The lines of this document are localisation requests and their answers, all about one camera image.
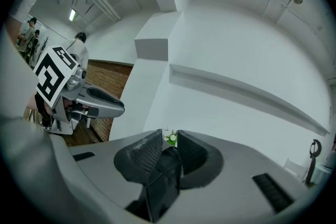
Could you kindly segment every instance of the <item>person's shoe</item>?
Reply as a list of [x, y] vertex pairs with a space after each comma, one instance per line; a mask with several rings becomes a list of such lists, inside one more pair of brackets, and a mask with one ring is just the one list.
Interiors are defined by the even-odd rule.
[[50, 129], [51, 129], [50, 126], [47, 126], [47, 127], [43, 126], [42, 121], [40, 121], [40, 125], [44, 130], [46, 130], [47, 132], [50, 132]]

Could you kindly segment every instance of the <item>white table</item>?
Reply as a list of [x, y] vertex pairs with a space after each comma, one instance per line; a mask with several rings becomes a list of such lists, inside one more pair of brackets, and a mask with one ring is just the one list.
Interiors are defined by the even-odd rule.
[[310, 181], [315, 184], [325, 183], [331, 175], [331, 172], [332, 170], [326, 168], [323, 163], [316, 163], [314, 173]]

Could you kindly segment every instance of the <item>fluorescent ceiling light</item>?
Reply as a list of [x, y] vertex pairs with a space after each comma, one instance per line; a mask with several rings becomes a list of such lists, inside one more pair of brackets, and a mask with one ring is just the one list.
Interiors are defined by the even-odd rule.
[[71, 10], [71, 13], [70, 13], [70, 17], [69, 17], [69, 20], [72, 21], [74, 16], [75, 16], [76, 12], [72, 9]]

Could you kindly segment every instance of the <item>black and white fiducial marker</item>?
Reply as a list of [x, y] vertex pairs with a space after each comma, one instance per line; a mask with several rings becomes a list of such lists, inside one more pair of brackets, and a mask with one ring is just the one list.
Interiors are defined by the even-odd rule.
[[78, 63], [62, 46], [50, 46], [45, 50], [34, 73], [39, 80], [36, 90], [50, 107], [77, 67]]

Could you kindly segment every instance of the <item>gray robot arm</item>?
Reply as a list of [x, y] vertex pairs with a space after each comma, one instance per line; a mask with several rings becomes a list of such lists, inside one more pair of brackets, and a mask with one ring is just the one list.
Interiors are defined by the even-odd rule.
[[[50, 132], [72, 134], [82, 116], [88, 118], [117, 118], [124, 104], [108, 91], [86, 82], [86, 69], [78, 67], [60, 92], [51, 108], [55, 121]], [[73, 101], [72, 108], [64, 108], [63, 99]]]

